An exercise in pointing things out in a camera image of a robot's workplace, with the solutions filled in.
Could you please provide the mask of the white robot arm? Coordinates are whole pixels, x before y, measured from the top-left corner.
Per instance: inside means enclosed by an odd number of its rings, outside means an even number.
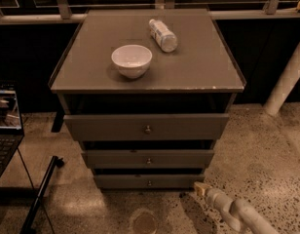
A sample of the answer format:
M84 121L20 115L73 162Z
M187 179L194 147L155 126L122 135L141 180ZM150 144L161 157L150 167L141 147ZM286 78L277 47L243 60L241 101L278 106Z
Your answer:
M252 234L280 234L249 202L243 199L233 200L222 190L199 181L194 183L194 189L239 234L244 234L247 229Z

